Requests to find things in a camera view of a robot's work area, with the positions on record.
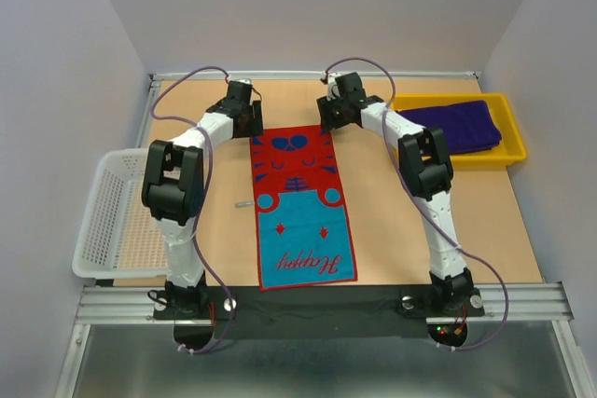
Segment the blue towel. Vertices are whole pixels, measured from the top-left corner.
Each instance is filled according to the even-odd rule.
[[[325,205],[316,190],[281,193],[275,210],[257,214],[257,226],[263,290],[355,280],[346,211]]]
[[[404,118],[444,131],[450,154],[474,153],[498,146],[502,134],[483,100],[401,111]]]

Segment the yellow tray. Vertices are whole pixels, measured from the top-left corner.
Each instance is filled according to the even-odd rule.
[[[501,93],[450,93],[396,95],[394,109],[403,111],[421,107],[446,106],[448,104],[483,100],[489,106],[493,123],[502,133],[502,141],[495,148],[470,154],[451,156],[454,168],[488,169],[501,168],[526,159],[526,149],[514,121],[514,115]]]

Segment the metal screw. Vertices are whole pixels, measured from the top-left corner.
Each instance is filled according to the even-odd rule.
[[[237,209],[241,209],[242,207],[250,207],[252,205],[255,205],[254,201],[244,200],[242,202],[237,202],[236,204],[234,204],[234,207],[236,207]]]
[[[414,309],[414,303],[412,303],[412,297],[409,295],[405,295],[402,297],[402,308],[406,310]]]
[[[232,299],[232,306],[230,306],[230,301],[228,299],[224,300],[224,309],[228,312],[231,312],[232,309],[236,309],[236,300]]]
[[[470,305],[474,309],[481,309],[483,308],[483,299],[480,297],[480,295],[472,295],[470,296]]]

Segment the red and blue towel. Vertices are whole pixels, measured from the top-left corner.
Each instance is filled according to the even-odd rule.
[[[321,126],[251,140],[262,290],[356,280],[334,144]]]

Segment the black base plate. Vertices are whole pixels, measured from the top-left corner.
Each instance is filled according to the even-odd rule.
[[[174,342],[184,345],[187,350],[200,350],[212,340],[214,328],[211,326],[176,325],[173,329]]]
[[[166,283],[164,290],[156,291],[158,299],[170,305],[163,310],[154,309],[153,318],[156,321],[180,321],[209,319],[210,313],[206,305],[208,302],[207,286],[204,279],[195,288],[177,288]]]
[[[431,309],[431,285],[311,286],[262,292],[258,287],[232,286],[237,302],[230,339],[289,339],[319,337],[429,337],[425,318],[455,317],[456,311]],[[215,337],[221,334],[229,312],[226,295],[208,287],[215,303]],[[413,309],[404,309],[402,297],[411,297]],[[483,309],[466,304],[469,317]]]

